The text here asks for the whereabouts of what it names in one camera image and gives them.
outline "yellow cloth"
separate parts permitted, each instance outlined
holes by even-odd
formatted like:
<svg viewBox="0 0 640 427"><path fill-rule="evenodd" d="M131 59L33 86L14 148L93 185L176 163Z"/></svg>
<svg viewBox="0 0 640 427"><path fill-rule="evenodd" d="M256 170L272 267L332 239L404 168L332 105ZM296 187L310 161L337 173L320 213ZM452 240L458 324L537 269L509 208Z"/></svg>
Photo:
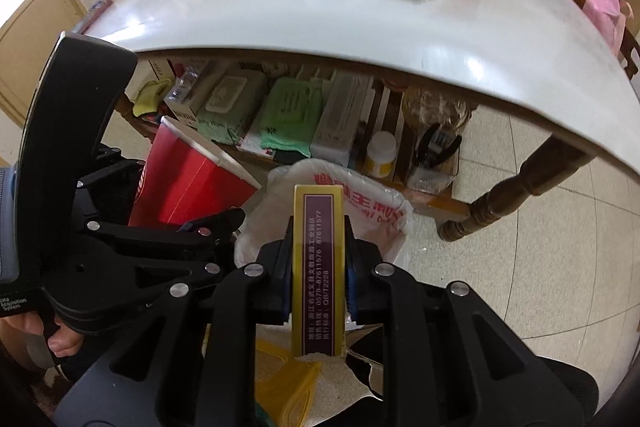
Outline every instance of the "yellow cloth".
<svg viewBox="0 0 640 427"><path fill-rule="evenodd" d="M172 85L170 80L153 80L146 83L145 87L140 89L140 94L133 105L133 116L139 117L142 114L157 112L158 105Z"/></svg>

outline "purple label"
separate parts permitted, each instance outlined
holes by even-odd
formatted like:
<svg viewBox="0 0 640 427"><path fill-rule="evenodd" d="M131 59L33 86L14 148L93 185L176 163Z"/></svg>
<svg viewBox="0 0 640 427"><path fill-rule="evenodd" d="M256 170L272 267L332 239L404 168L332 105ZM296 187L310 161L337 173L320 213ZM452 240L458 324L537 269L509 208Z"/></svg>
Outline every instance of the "purple label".
<svg viewBox="0 0 640 427"><path fill-rule="evenodd" d="M334 354L334 197L305 195L303 353Z"/></svg>

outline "small bottle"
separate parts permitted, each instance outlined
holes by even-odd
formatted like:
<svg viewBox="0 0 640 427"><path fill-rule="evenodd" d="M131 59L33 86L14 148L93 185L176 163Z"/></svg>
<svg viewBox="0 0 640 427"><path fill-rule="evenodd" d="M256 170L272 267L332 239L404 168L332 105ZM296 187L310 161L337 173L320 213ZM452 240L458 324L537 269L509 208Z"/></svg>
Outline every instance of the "small bottle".
<svg viewBox="0 0 640 427"><path fill-rule="evenodd" d="M365 174L374 178L386 178L394 168L397 153L396 138L390 132L378 131L367 145Z"/></svg>

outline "tile floor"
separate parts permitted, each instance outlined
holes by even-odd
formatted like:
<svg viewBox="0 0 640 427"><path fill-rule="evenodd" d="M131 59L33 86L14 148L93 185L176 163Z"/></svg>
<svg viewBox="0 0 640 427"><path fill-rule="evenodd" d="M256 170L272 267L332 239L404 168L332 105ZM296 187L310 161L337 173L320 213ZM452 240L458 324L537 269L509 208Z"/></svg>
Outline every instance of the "tile floor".
<svg viewBox="0 0 640 427"><path fill-rule="evenodd" d="M479 108L465 131L454 196L473 201L514 174L546 136ZM106 140L131 156L148 150L119 117ZM467 281L535 353L587 370L601 404L620 383L640 337L640 187L614 168L594 160L455 243L439 240L433 220L415 216L403 248L420 281ZM366 394L343 364L324 364L309 424Z"/></svg>

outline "yellow box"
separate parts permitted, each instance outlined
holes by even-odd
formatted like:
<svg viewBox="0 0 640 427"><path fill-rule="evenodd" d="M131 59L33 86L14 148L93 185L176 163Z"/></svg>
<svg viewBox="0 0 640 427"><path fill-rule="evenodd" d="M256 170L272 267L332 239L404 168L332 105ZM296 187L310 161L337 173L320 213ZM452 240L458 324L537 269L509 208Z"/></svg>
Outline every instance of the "yellow box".
<svg viewBox="0 0 640 427"><path fill-rule="evenodd" d="M340 185L296 185L293 206L294 357L344 354L344 213Z"/></svg>

